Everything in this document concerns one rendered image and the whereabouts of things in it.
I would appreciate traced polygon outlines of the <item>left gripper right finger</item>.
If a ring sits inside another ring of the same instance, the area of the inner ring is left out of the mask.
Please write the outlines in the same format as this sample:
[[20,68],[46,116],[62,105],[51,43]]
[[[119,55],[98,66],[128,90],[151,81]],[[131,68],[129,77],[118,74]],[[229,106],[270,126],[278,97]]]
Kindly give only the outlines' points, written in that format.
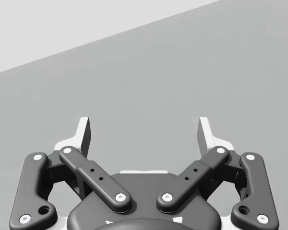
[[196,191],[207,199],[222,182],[235,185],[240,201],[222,217],[223,230],[277,230],[279,219],[261,155],[238,155],[233,145],[216,138],[207,117],[200,117],[197,141],[201,158],[159,192],[156,206],[173,213]]

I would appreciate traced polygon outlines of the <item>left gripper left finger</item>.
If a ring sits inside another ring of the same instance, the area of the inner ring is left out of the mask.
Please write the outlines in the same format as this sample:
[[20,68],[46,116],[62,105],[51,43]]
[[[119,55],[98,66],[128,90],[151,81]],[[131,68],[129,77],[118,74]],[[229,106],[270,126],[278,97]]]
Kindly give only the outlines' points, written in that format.
[[130,193],[87,159],[90,141],[90,121],[82,117],[75,135],[58,142],[50,155],[35,152],[25,158],[9,220],[11,230],[49,230],[58,224],[62,218],[48,197],[53,185],[62,181],[81,200],[93,192],[115,213],[131,209]]

